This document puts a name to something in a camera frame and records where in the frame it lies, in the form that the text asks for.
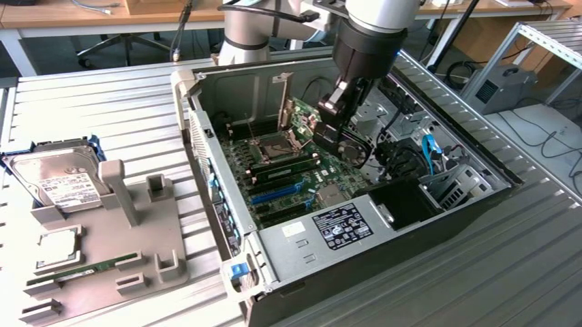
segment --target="blue pcie slot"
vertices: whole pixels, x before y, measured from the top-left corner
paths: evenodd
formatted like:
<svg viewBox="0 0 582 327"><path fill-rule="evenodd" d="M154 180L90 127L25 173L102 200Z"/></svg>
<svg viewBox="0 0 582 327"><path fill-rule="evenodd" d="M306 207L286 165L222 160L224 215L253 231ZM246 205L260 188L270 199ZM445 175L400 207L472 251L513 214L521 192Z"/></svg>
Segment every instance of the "blue pcie slot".
<svg viewBox="0 0 582 327"><path fill-rule="evenodd" d="M268 202L270 200L278 199L284 196L290 196L292 194L296 194L300 192L300 187L302 186L304 181L296 183L294 185L290 185L288 187L284 187L282 189L278 189L273 191L272 193L264 194L261 196L254 196L250 198L250 204L260 204L264 202Z"/></svg>

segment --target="office chair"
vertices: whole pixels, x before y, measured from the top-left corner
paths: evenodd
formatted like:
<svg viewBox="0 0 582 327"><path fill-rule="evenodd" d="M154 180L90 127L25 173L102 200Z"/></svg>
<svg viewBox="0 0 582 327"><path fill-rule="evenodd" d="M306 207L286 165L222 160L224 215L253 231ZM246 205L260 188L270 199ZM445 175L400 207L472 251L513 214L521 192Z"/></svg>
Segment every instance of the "office chair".
<svg viewBox="0 0 582 327"><path fill-rule="evenodd" d="M145 33L122 33L122 34L118 34L113 37L107 37L106 34L101 34L99 35L101 41L90 48L83 49L83 50L77 52L75 56L78 59L78 65L81 67L89 68L90 61L86 58L86 56L95 53L101 49L105 49L105 48L115 45L117 43L122 43L122 45L123 45L125 66L130 66L129 51L132 50L132 43L142 44L150 48L154 48L157 50L161 50L161 51L169 53L169 47L162 45L161 43L154 42L154 41L158 41L161 39L158 32L153 32L153 40L154 41L149 41L148 39L144 39L142 37L140 37L140 35L142 35L142 34L145 34Z"/></svg>

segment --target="motherboard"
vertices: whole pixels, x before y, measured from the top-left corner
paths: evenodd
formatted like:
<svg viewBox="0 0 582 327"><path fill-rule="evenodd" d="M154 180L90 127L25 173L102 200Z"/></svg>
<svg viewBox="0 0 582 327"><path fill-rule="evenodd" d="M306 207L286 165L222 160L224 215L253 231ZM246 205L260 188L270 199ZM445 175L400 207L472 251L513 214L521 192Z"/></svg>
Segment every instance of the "motherboard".
<svg viewBox="0 0 582 327"><path fill-rule="evenodd" d="M312 141L317 111L289 100L277 122L226 124L221 148L246 208L261 228L340 204L369 186L360 170Z"/></svg>

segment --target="warning label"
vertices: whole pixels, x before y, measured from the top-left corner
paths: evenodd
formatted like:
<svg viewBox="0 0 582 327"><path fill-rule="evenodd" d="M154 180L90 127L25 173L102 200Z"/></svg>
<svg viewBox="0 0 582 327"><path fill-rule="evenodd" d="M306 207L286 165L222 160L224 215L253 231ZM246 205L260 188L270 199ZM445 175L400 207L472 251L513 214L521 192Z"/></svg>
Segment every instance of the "warning label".
<svg viewBox="0 0 582 327"><path fill-rule="evenodd" d="M353 203L321 213L312 220L330 250L373 235Z"/></svg>
<svg viewBox="0 0 582 327"><path fill-rule="evenodd" d="M98 200L98 192L86 173L47 178L38 184L57 208Z"/></svg>

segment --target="power supply label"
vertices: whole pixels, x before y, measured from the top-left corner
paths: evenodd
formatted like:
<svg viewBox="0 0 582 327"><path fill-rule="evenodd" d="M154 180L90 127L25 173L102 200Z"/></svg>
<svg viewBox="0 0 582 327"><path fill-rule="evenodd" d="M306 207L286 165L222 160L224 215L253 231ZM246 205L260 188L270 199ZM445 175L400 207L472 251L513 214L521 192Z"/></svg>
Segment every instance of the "power supply label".
<svg viewBox="0 0 582 327"><path fill-rule="evenodd" d="M353 203L321 213L312 220L330 250L373 235Z"/></svg>

